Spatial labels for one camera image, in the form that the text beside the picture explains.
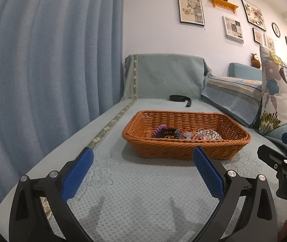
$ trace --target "silver bolt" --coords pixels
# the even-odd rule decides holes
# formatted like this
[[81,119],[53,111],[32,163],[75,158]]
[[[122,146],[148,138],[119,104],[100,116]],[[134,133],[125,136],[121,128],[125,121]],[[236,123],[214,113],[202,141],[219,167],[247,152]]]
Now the silver bolt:
[[21,176],[20,181],[24,182],[28,179],[28,177],[26,175]]
[[266,177],[265,177],[263,174],[260,174],[260,175],[259,175],[259,179],[260,179],[261,181],[265,181],[265,180],[266,180]]
[[228,174],[229,176],[231,176],[231,177],[235,177],[235,176],[237,175],[237,173],[236,173],[235,171],[233,171],[233,170],[228,171],[227,174]]
[[50,174],[49,174],[49,176],[50,176],[51,178],[55,178],[56,176],[58,176],[58,172],[57,172],[57,171],[51,171]]

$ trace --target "wall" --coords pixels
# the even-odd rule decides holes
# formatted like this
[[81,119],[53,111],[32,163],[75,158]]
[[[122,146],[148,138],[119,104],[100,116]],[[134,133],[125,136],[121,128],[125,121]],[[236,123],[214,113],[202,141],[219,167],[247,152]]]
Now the wall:
[[[287,63],[287,22],[265,0],[247,1],[262,10],[266,34],[275,40],[276,54]],[[205,26],[199,27],[179,22],[178,0],[124,0],[123,59],[135,53],[195,55],[206,60],[214,75],[227,75],[231,62],[250,65],[251,53],[259,55],[259,45],[253,41],[254,26],[247,22],[241,0],[229,2],[239,6],[235,14],[202,0]],[[224,15],[241,22],[244,44],[226,38]],[[272,22],[278,25],[280,38],[274,34]]]

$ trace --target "wall shelf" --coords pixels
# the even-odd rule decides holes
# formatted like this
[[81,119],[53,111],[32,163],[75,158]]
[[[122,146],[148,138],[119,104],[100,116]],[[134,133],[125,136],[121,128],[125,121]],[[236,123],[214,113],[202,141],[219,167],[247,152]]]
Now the wall shelf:
[[230,10],[235,13],[235,10],[239,7],[235,4],[223,1],[223,0],[210,0],[213,2],[213,7],[218,6],[227,10]]

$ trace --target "round picture frame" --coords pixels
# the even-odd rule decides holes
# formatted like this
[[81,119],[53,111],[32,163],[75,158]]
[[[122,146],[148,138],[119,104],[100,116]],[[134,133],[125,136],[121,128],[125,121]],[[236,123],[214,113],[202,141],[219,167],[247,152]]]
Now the round picture frame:
[[275,23],[271,24],[272,30],[274,30],[274,33],[277,37],[280,37],[280,30],[278,28],[278,26]]

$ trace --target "purple spiral bracelet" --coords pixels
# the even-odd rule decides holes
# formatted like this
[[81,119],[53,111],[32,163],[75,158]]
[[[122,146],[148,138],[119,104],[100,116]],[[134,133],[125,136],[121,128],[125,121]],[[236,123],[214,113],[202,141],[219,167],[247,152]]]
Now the purple spiral bracelet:
[[167,128],[167,125],[166,124],[161,124],[159,125],[151,134],[151,137],[156,137],[157,134],[160,132],[161,129],[164,129],[164,128]]

